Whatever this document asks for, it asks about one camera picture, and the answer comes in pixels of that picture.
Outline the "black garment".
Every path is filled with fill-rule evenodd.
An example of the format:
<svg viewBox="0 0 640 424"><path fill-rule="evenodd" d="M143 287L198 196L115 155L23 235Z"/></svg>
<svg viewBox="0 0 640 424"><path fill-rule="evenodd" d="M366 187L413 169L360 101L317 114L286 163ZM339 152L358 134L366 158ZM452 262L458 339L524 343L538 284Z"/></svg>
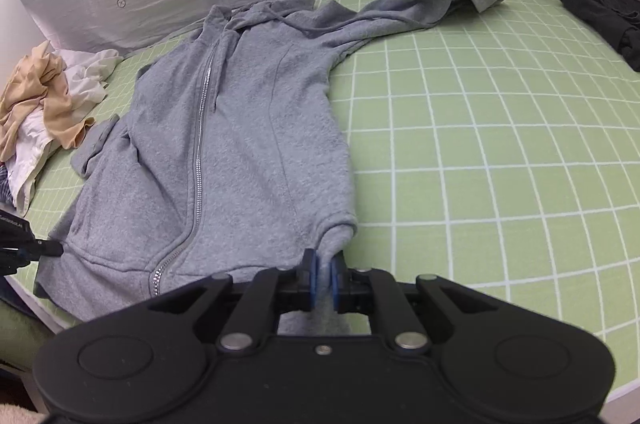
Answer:
<svg viewBox="0 0 640 424"><path fill-rule="evenodd" d="M560 0L576 18L593 28L627 65L639 71L638 0Z"/></svg>

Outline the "green grid bed sheet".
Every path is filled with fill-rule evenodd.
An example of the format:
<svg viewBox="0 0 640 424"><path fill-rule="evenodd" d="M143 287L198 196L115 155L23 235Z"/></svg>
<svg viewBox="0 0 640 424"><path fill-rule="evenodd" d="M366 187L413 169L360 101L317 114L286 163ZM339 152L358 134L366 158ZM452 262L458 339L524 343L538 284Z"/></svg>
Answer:
<svg viewBox="0 0 640 424"><path fill-rule="evenodd" d="M639 385L639 76L558 0L462 10L330 77L352 266L432 273L579 326Z"/></svg>

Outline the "white garment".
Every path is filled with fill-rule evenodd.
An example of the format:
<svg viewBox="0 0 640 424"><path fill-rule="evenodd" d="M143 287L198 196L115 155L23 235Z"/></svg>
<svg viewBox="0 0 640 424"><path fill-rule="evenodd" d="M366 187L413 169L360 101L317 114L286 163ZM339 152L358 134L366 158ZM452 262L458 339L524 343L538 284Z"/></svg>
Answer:
<svg viewBox="0 0 640 424"><path fill-rule="evenodd" d="M1 94L1 201L18 215L27 213L52 153L80 146L121 61L113 48L55 51L44 41L17 62Z"/></svg>

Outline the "beige garment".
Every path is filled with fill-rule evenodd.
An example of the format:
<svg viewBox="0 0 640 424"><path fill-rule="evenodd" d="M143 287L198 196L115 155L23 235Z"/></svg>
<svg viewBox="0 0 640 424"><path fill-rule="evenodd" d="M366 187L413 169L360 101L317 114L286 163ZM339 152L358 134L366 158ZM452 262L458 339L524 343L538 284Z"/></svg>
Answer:
<svg viewBox="0 0 640 424"><path fill-rule="evenodd" d="M64 76L64 60L44 41L25 55L6 81L1 95L1 161L15 155L18 130L32 111L43 109L47 132L64 149L77 148L93 118L77 120Z"/></svg>

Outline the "grey zip hoodie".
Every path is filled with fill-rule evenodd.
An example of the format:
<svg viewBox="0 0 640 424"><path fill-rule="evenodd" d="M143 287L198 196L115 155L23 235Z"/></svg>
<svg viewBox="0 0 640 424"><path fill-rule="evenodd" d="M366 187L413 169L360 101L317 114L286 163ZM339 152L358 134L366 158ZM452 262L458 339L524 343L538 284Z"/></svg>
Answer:
<svg viewBox="0 0 640 424"><path fill-rule="evenodd" d="M63 253L40 262L39 294L88 321L207 276L292 268L306 250L328 266L357 230L332 69L374 39L502 1L213 7L73 153L84 184L51 230Z"/></svg>

